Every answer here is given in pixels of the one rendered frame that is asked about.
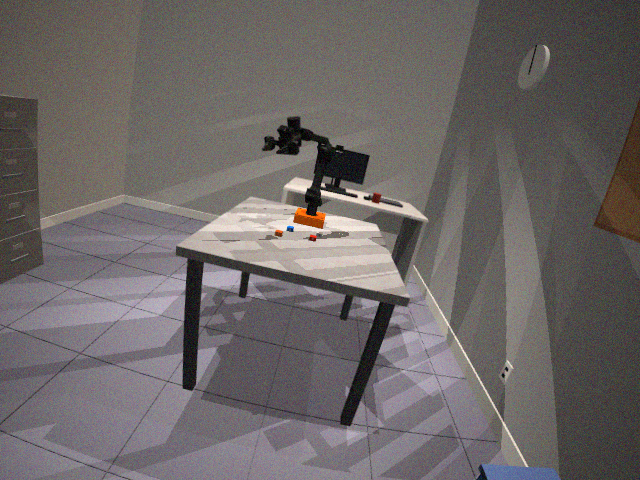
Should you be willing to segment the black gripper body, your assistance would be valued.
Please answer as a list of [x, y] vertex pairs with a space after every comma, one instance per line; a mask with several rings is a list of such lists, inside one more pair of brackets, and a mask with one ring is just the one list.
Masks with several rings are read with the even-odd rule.
[[[287, 138], [278, 138], [278, 141], [276, 141], [272, 136], [265, 136], [265, 145], [267, 143], [266, 142], [267, 138], [271, 139], [272, 150], [275, 148], [275, 145], [279, 146], [279, 148], [282, 148], [283, 146], [285, 146], [286, 142], [288, 141]], [[289, 142], [292, 142], [293, 144], [293, 156], [298, 155], [299, 153], [298, 141], [296, 141], [295, 137], [293, 136], [292, 140], [290, 140]]]

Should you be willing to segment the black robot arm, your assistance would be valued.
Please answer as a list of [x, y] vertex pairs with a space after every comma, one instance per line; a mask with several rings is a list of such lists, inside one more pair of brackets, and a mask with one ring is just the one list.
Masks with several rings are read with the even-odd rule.
[[[301, 140], [316, 141], [318, 142], [318, 159], [319, 163], [316, 169], [314, 180], [312, 185], [307, 188], [305, 193], [305, 202], [308, 203], [306, 215], [317, 216], [317, 207], [322, 205], [320, 186], [324, 177], [324, 173], [327, 164], [332, 160], [334, 155], [334, 149], [329, 142], [328, 137], [322, 137], [313, 134], [309, 129], [301, 127], [300, 116], [287, 118], [287, 126], [281, 125], [277, 131], [279, 138], [287, 138], [288, 141], [292, 140], [293, 136], [298, 141], [298, 146], [301, 146]], [[322, 147], [321, 144], [325, 144], [326, 147]]]

